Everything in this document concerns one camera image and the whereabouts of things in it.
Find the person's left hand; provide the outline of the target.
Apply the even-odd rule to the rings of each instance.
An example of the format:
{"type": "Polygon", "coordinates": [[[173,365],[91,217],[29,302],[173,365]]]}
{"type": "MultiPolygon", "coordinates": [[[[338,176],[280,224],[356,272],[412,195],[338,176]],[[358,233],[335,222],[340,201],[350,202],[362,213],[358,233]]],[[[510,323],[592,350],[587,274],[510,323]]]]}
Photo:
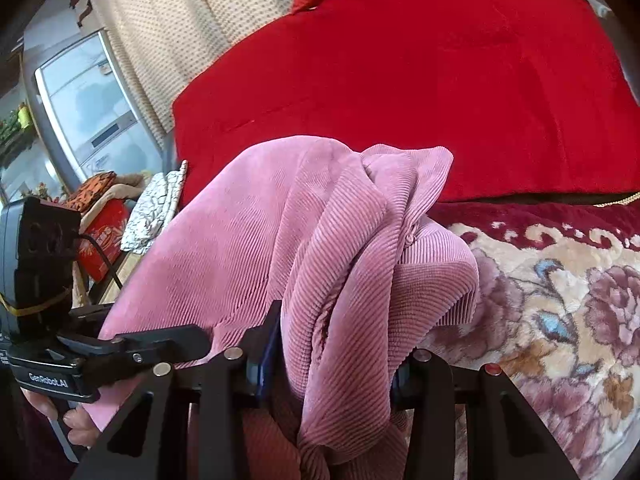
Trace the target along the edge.
{"type": "Polygon", "coordinates": [[[70,428],[67,437],[71,444],[91,448],[122,404],[140,384],[141,379],[142,375],[139,375],[101,387],[99,400],[90,404],[78,404],[76,408],[69,408],[62,415],[47,396],[24,388],[22,393],[27,402],[48,419],[58,420],[58,416],[62,416],[64,425],[70,428]]]}

